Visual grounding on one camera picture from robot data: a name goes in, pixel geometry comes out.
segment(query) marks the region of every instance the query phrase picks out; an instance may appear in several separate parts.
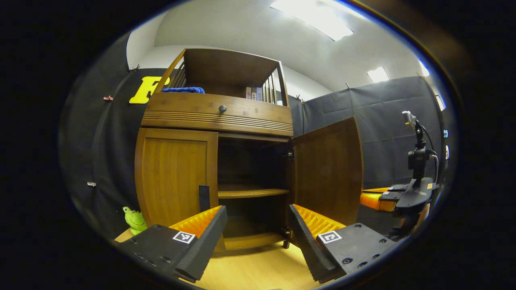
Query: book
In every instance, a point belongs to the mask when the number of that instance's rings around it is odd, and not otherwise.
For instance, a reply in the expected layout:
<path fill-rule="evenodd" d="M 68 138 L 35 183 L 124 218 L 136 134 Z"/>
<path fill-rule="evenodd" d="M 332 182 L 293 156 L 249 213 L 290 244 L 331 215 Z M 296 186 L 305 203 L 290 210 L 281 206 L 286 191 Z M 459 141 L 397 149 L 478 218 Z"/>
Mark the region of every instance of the book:
<path fill-rule="evenodd" d="M 262 88 L 256 88 L 256 100 L 263 102 L 263 90 L 262 90 Z"/>
<path fill-rule="evenodd" d="M 246 88 L 246 99 L 251 99 L 251 88 L 250 87 Z"/>

